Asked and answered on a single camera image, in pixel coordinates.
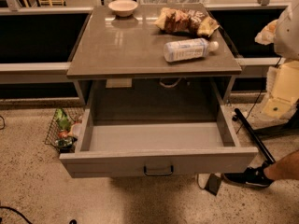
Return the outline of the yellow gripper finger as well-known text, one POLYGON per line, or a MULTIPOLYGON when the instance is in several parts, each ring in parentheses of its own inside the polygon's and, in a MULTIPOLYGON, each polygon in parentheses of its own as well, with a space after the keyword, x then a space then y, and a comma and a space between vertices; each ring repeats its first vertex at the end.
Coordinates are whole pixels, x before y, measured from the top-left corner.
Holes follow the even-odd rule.
POLYGON ((279 68, 270 67, 266 79, 266 95, 261 112, 280 119, 299 100, 299 62, 290 61, 279 68))

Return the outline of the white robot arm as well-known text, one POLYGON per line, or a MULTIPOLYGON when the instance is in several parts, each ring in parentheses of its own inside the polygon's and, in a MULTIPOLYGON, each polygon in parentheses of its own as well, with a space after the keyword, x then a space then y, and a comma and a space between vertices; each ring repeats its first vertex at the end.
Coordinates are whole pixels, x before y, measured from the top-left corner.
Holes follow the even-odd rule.
POLYGON ((262 113, 279 119, 299 100, 299 0, 293 0, 277 20, 269 22, 255 36, 255 42, 274 45, 284 63, 267 72, 262 113))

